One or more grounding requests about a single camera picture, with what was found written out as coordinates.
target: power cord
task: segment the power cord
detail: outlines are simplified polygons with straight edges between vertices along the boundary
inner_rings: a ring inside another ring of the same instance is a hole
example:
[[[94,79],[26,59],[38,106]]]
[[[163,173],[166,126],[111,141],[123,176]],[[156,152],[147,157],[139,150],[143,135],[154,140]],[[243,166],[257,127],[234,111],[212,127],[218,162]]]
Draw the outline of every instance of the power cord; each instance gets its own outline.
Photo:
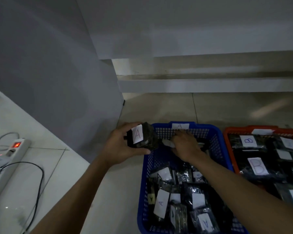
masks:
[[[17,133],[17,132],[9,132],[9,133],[6,133],[6,134],[0,136],[0,140],[1,140],[3,137],[5,137],[6,135],[9,135],[9,134],[16,134],[16,135],[17,135],[17,138],[18,138],[18,139],[20,138],[20,134],[19,134],[19,133]]]
[[[10,166],[10,165],[16,164],[16,163],[29,163],[29,164],[35,165],[35,166],[38,167],[38,168],[41,170],[41,172],[42,172],[42,176],[41,176],[41,180],[40,180],[40,184],[39,184],[39,189],[38,189],[38,195],[37,195],[36,204],[35,204],[34,215],[32,216],[32,218],[31,218],[31,222],[29,223],[28,227],[27,227],[27,228],[25,229],[25,231],[23,232],[23,234],[25,234],[25,233],[28,231],[28,229],[30,228],[30,226],[32,225],[32,223],[33,223],[33,221],[34,221],[34,219],[35,219],[35,216],[36,216],[36,212],[37,212],[37,208],[38,208],[38,202],[39,202],[39,198],[40,198],[41,185],[42,185],[43,178],[45,177],[45,172],[44,172],[44,170],[43,170],[40,166],[38,166],[37,164],[31,163],[31,162],[15,162],[15,163],[10,163],[10,164],[5,165],[4,167],[2,167],[2,168],[0,169],[0,172],[1,172],[4,168],[6,168],[6,167],[8,167],[8,166]]]

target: power strip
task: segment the power strip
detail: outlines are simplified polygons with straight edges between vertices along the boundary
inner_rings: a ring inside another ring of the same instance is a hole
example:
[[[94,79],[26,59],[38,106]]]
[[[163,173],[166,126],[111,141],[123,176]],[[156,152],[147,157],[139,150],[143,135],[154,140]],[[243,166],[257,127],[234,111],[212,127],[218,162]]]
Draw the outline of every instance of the power strip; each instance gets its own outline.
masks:
[[[3,153],[0,154],[0,167],[14,162],[20,162],[27,152],[30,144],[31,141],[28,139],[16,139],[7,151],[3,151]],[[0,172],[0,194],[18,165],[19,164],[10,165]]]

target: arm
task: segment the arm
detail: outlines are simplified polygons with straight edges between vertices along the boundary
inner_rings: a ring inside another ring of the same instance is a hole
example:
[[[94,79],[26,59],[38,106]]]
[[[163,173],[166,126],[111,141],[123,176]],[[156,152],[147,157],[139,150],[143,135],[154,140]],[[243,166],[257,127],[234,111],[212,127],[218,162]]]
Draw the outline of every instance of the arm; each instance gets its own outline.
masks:
[[[148,149],[127,146],[124,135],[141,122],[127,123],[112,131],[100,155],[89,165],[75,185],[56,203],[32,230],[32,234],[80,233],[97,189],[109,168]]]
[[[293,233],[293,206],[213,161],[192,135],[177,131],[172,141],[173,152],[199,169],[250,233]]]

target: hand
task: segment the hand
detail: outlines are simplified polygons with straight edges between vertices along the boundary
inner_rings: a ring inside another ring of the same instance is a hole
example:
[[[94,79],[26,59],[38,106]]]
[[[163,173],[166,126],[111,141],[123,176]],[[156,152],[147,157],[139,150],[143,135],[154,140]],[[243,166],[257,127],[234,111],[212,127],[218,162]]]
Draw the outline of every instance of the hand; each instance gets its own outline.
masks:
[[[142,122],[124,123],[122,126],[113,130],[105,142],[103,150],[99,155],[100,158],[103,159],[109,166],[113,166],[115,164],[122,163],[127,158],[135,155],[150,154],[151,151],[149,149],[134,149],[128,147],[127,141],[124,140],[126,132],[141,123]]]
[[[176,147],[172,151],[185,162],[191,163],[198,157],[207,156],[201,151],[194,136],[184,130],[177,130],[171,141]]]

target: blue plastic basket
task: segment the blue plastic basket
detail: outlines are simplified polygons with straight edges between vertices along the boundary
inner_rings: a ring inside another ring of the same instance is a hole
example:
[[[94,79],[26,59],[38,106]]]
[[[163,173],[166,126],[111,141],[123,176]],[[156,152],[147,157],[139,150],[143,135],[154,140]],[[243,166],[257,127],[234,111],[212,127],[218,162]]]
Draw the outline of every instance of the blue plastic basket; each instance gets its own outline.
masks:
[[[163,139],[170,139],[175,131],[172,129],[173,123],[189,123],[189,131],[195,137],[205,138],[211,143],[209,148],[211,158],[229,170],[233,171],[223,134],[219,128],[209,124],[196,124],[195,122],[171,121],[169,123],[155,123],[153,124],[153,127],[157,133],[157,136]],[[152,151],[150,155],[144,156],[137,216],[138,227],[142,234],[174,233],[172,229],[163,229],[155,225],[151,225],[148,222],[148,199],[146,189],[147,177],[150,176],[150,171],[152,169],[164,166],[167,162],[170,163],[173,169],[178,169],[180,165],[183,164],[183,162],[178,157],[176,157],[168,147],[164,145]],[[247,233],[246,229],[238,222],[236,218],[234,218],[232,222],[232,234]]]

